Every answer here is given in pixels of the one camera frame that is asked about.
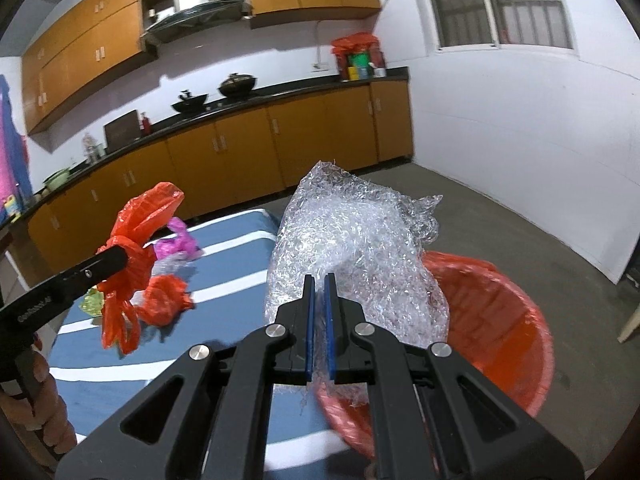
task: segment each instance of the wooden chair leg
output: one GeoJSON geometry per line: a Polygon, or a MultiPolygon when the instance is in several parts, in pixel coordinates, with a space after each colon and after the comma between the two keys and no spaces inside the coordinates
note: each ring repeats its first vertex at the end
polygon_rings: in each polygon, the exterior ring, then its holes
{"type": "Polygon", "coordinates": [[[622,332],[620,333],[620,337],[618,338],[618,341],[620,343],[625,342],[629,338],[629,336],[634,332],[634,330],[638,327],[640,327],[640,305],[638,306],[638,309],[636,309],[636,312],[631,316],[629,321],[626,322],[625,327],[622,329],[622,332]]]}

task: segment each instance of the blue striped mattress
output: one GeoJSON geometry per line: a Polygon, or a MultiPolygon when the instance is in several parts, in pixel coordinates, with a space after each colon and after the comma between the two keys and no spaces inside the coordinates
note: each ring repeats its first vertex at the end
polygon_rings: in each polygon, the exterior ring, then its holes
{"type": "MultiPolygon", "coordinates": [[[[204,253],[181,270],[195,303],[172,327],[143,329],[140,347],[104,350],[100,329],[74,305],[51,351],[51,372],[82,440],[192,345],[235,345],[264,324],[266,275],[278,221],[248,210],[190,229],[204,253]]],[[[367,461],[334,433],[312,394],[275,392],[265,478],[362,479],[367,461]]]]}

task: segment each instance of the black countertop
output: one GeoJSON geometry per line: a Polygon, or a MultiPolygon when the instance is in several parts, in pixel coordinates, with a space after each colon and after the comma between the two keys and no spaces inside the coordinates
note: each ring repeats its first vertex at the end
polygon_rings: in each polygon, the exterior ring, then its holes
{"type": "MultiPolygon", "coordinates": [[[[153,125],[154,132],[146,137],[140,137],[134,142],[128,144],[124,148],[117,150],[104,156],[100,161],[89,167],[76,171],[62,186],[55,191],[49,193],[37,204],[34,204],[27,208],[21,215],[17,222],[27,219],[31,216],[41,205],[46,204],[53,198],[57,197],[61,193],[64,193],[67,189],[73,187],[80,180],[88,177],[94,171],[99,168],[113,162],[121,156],[127,155],[127,153],[133,152],[146,144],[151,144],[156,140],[161,140],[166,137],[170,137],[175,134],[179,134],[182,131],[192,129],[198,124],[207,123],[223,117],[225,115],[233,114],[248,108],[255,108],[270,104],[271,102],[296,97],[299,95],[310,94],[314,92],[337,90],[341,88],[352,88],[356,86],[362,86],[369,84],[373,81],[408,81],[409,69],[408,67],[390,68],[386,71],[386,77],[375,79],[364,79],[358,81],[340,81],[338,76],[328,75],[322,77],[313,77],[309,79],[301,79],[298,81],[290,81],[287,83],[280,83],[272,86],[265,86],[264,88],[257,88],[253,90],[251,96],[245,100],[220,99],[218,101],[212,101],[207,103],[207,111],[197,114],[185,116],[184,114],[176,114],[172,117],[164,119],[153,125]]],[[[0,226],[3,229],[8,225],[8,222],[0,226]]]]}

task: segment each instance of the metal screw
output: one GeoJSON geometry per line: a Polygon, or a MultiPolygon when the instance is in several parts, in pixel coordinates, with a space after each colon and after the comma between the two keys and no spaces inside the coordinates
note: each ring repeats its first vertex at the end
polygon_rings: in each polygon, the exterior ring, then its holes
{"type": "Polygon", "coordinates": [[[358,323],[354,330],[358,335],[371,335],[376,331],[371,323],[358,323]]]}
{"type": "Polygon", "coordinates": [[[282,325],[279,325],[277,323],[269,325],[267,327],[267,330],[265,330],[265,332],[269,337],[280,337],[281,335],[284,335],[286,331],[287,331],[286,328],[284,328],[282,325]]]}
{"type": "Polygon", "coordinates": [[[433,355],[436,357],[449,357],[453,350],[446,343],[434,343],[431,346],[431,352],[433,352],[433,355]]]}
{"type": "Polygon", "coordinates": [[[202,361],[209,357],[209,347],[207,345],[196,345],[192,346],[191,350],[189,350],[189,357],[194,361],[202,361]]]}

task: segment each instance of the black pot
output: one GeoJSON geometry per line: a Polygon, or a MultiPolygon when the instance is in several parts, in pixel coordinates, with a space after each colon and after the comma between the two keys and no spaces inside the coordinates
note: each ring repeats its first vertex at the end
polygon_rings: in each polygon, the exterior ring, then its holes
{"type": "Polygon", "coordinates": [[[180,97],[180,101],[172,104],[172,108],[179,114],[200,114],[205,111],[204,101],[209,94],[196,95],[196,97],[180,97]]]}
{"type": "Polygon", "coordinates": [[[248,74],[231,74],[218,87],[218,91],[225,97],[244,98],[254,89],[257,79],[248,74]]]}

